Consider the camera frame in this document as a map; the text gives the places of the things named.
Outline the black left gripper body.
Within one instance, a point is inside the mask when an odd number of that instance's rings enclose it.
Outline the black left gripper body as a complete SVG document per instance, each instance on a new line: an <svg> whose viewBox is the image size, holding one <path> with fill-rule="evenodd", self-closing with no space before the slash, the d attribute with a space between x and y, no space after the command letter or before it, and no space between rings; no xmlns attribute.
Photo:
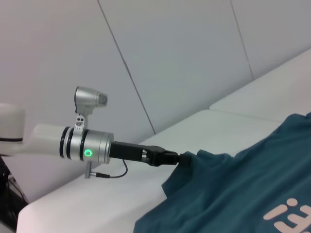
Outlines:
<svg viewBox="0 0 311 233"><path fill-rule="evenodd" d="M158 146L145 146L123 142L113 142L110 157L122 160L146 163L150 166L176 165L179 155Z"/></svg>

